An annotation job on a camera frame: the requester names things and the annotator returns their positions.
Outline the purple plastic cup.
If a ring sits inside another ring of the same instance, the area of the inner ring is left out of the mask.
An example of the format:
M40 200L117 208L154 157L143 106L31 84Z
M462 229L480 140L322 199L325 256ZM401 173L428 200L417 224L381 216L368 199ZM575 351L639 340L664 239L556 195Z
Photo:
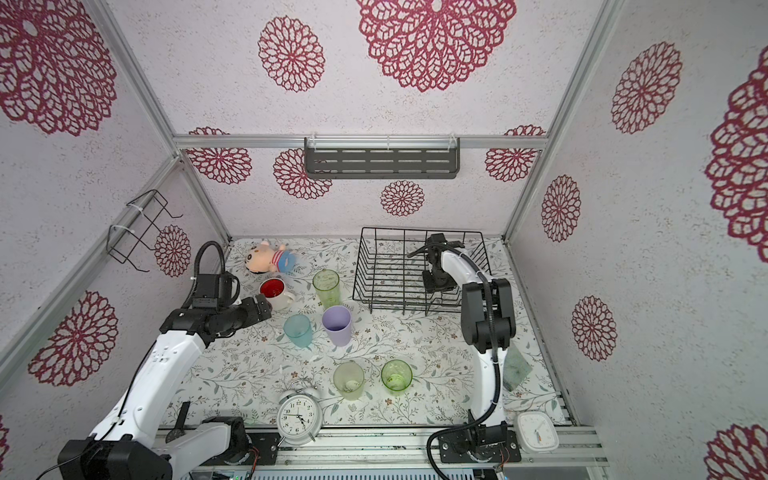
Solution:
M353 335L351 312L344 306L329 307L322 316L322 325L330 341L338 347L348 345Z

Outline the teal translucent cup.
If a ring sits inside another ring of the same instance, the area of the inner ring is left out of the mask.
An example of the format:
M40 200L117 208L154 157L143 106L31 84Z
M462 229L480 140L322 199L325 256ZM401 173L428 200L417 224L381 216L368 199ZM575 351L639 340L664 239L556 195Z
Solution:
M311 320L303 314L290 316L283 324L285 336L297 347L308 348L313 339Z

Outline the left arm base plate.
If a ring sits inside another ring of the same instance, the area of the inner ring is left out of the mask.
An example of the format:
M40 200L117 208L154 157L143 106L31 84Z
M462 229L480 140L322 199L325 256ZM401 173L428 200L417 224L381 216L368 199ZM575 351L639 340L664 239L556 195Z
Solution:
M218 416L184 433L176 425L157 448L170 455L178 472L178 467L191 471L202 466L274 465L281 441L274 429L251 431L241 417Z

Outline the tall green translucent cup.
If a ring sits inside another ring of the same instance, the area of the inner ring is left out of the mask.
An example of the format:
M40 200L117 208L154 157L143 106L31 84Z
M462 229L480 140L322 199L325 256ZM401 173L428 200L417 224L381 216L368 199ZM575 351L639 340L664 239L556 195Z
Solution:
M318 271L312 279L312 285L324 309L342 304L340 276L336 271L331 269Z

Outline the pale yellow-green cup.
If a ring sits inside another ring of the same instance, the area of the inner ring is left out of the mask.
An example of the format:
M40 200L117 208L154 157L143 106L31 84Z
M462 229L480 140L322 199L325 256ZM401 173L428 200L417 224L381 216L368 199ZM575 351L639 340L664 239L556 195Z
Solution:
M334 371L333 383L345 400L356 401L361 397L364 390L364 370L354 361L345 362Z

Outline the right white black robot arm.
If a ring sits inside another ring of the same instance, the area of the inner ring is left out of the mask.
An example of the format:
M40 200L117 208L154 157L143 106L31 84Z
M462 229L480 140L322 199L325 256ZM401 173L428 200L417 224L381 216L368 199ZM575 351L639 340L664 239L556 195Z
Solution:
M493 428L505 422L503 364L516 334L512 286L509 280L481 268L456 242L425 249L429 263L425 289L461 288L460 326L474 351L474 388L470 428Z

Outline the black wire dish rack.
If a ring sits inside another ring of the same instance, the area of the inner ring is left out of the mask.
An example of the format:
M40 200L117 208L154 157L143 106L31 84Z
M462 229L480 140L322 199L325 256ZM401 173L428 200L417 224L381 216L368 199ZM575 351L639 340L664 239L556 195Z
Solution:
M461 286L429 292L423 272L431 268L419 253L434 232L427 229L364 227L359 237L352 299L369 310L458 313Z

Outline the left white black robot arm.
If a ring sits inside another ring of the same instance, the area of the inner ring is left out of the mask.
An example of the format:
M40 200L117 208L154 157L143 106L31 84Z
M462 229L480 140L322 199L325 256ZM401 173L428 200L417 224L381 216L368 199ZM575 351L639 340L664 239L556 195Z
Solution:
M164 445L155 441L170 401L204 351L271 314L264 295L240 295L234 274L194 272L187 298L166 317L122 398L87 438L66 443L55 470L64 479L181 479L211 459L249 459L253 447L240 417L212 417Z

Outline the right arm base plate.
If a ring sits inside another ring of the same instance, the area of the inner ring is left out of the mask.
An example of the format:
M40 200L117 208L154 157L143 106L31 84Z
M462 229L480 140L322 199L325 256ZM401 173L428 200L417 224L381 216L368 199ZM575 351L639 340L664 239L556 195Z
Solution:
M442 463L518 463L522 459L515 432L502 422L441 435L438 438Z

